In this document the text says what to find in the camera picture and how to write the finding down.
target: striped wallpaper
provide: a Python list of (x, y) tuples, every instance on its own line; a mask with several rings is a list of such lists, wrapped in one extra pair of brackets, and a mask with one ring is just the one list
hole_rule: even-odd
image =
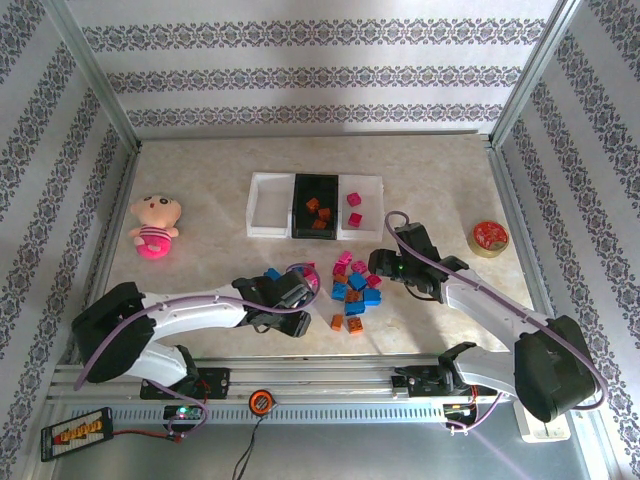
[(0, 478), (21, 478), (127, 152), (35, 0), (0, 0)]
[(489, 133), (555, 5), (68, 3), (142, 139)]
[(639, 38), (637, 0), (584, 2), (502, 145), (556, 313), (609, 381), (623, 478), (640, 478)]

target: white tray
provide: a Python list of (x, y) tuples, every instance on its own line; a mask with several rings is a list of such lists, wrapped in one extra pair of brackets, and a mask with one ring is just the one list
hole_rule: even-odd
[[(255, 172), (247, 202), (247, 236), (290, 238), (295, 173)], [(382, 177), (338, 175), (338, 240), (382, 240), (384, 202)], [(362, 203), (351, 207), (347, 195), (358, 192)], [(349, 225), (351, 213), (362, 215), (360, 228)]]

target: beige table surface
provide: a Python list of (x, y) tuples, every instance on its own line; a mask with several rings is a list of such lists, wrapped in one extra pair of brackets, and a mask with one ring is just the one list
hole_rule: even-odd
[(530, 299), (513, 245), (498, 258), (475, 256), (466, 236), (482, 220), (506, 225), (486, 153), (476, 135), (326, 138), (259, 138), (145, 142), (130, 203), (164, 193), (183, 206), (169, 255), (138, 257), (127, 232), (137, 220), (127, 214), (120, 232), (108, 288), (135, 281), (140, 291), (197, 292), (238, 277), (261, 275), (315, 261), (324, 282), (310, 308), (312, 322), (302, 338), (277, 331), (259, 335), (250, 327), (206, 329), (167, 337), (196, 358), (441, 353), (463, 341), (502, 350), (504, 346), (466, 315), (437, 302), (411, 298), (404, 287), (383, 282), (382, 305), (363, 314), (365, 333), (350, 336), (329, 328), (342, 304), (329, 298), (331, 270), (349, 249), (367, 261), (375, 248), (396, 248), (385, 232), (382, 243), (246, 236), (245, 211), (253, 172), (318, 172), (381, 175), (385, 211), (404, 210), (419, 221), (440, 255), (456, 255), (515, 300)]

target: pink plush doll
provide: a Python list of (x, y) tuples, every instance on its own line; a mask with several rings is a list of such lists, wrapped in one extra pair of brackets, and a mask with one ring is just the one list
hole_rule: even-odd
[(142, 227), (129, 232), (138, 254), (156, 259), (169, 253), (171, 239), (178, 236), (174, 225), (182, 213), (180, 204), (169, 197), (153, 195), (131, 205), (131, 213), (142, 223)]

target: blue cube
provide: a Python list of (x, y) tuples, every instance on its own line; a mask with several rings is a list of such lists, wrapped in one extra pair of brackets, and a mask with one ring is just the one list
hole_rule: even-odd
[(367, 286), (367, 281), (359, 273), (354, 273), (349, 277), (349, 285), (358, 292)]
[(377, 305), (380, 305), (380, 302), (382, 301), (380, 290), (374, 290), (373, 288), (365, 288), (362, 296), (364, 299), (364, 304), (367, 307), (375, 307)]
[(333, 290), (331, 290), (331, 298), (344, 302), (346, 296), (347, 286), (344, 283), (336, 283), (333, 285)]
[(270, 268), (266, 272), (264, 272), (265, 277), (269, 277), (271, 280), (275, 281), (279, 279), (282, 275), (275, 268)]
[(365, 310), (365, 305), (362, 300), (360, 300), (359, 302), (344, 304), (344, 313), (347, 316), (359, 315), (361, 313), (364, 313), (364, 310)]

